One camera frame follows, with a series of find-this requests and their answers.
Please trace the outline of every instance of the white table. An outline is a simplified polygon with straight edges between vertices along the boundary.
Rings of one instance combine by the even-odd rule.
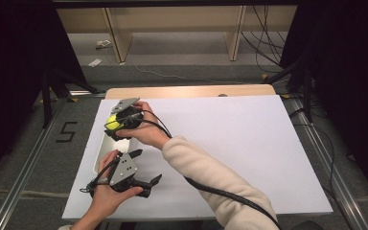
[[[182,99],[142,99],[149,102],[172,135],[183,135],[264,191],[278,215],[326,214],[332,207],[276,95]],[[82,217],[91,202],[80,192],[96,176],[94,166],[104,138],[104,123],[119,100],[103,100],[81,160],[63,218]],[[124,202],[108,219],[140,221],[209,219],[207,203],[158,149],[137,144],[136,179],[149,182],[162,173],[149,198]]]

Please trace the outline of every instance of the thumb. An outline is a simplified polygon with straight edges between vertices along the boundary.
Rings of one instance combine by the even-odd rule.
[[[130,137],[131,136],[130,133],[131,130],[129,129],[122,129],[115,132],[115,134],[120,137]]]
[[[141,187],[131,187],[130,189],[120,193],[121,199],[122,200],[127,200],[131,197],[134,197],[140,193],[143,192],[143,188]]]

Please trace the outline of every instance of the yellow part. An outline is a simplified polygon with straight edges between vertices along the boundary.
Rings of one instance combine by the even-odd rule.
[[[282,94],[281,95],[283,98],[285,98],[285,99],[289,99],[289,98],[291,98],[291,96],[289,95],[289,94]]]
[[[105,127],[110,130],[120,127],[120,124],[116,121],[116,114],[113,114],[108,118]]]

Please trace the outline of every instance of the person's right hand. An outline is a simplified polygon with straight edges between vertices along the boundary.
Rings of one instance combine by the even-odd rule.
[[[151,114],[153,111],[146,102],[137,102],[133,106],[143,112],[143,119],[158,124],[157,119]],[[150,145],[162,149],[164,144],[170,139],[160,128],[149,123],[142,122],[135,129],[121,129],[116,131],[120,137],[134,137],[145,145]]]

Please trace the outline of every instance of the beige sleeve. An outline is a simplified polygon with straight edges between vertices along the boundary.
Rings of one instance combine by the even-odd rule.
[[[58,229],[58,230],[70,230],[70,229],[71,229],[71,226],[73,226],[73,225],[65,225],[65,226],[61,226],[61,227],[59,227],[59,229]]]
[[[220,163],[205,150],[183,137],[173,137],[162,149],[163,157],[182,175],[199,184],[242,196],[264,208],[275,219],[266,195],[252,187],[234,171]],[[237,201],[200,191],[215,212],[217,221],[226,230],[278,229],[264,214]]]

